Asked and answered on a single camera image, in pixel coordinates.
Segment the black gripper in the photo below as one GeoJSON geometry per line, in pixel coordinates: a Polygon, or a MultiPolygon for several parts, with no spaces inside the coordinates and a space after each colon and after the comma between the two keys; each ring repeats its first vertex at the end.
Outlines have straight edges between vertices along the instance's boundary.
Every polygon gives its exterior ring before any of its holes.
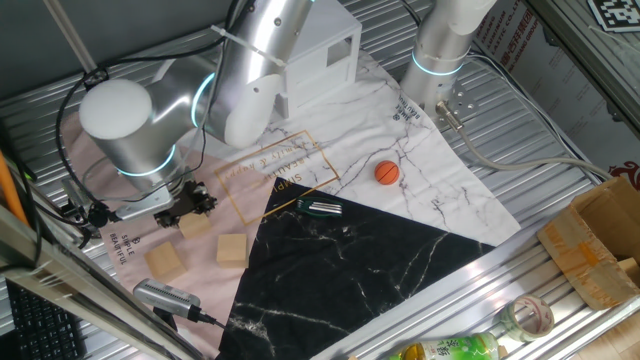
{"type": "Polygon", "coordinates": [[[208,215],[217,205],[203,182],[188,181],[175,197],[175,203],[169,210],[154,215],[156,223],[162,228],[178,227],[180,216],[188,213],[208,215]]]}

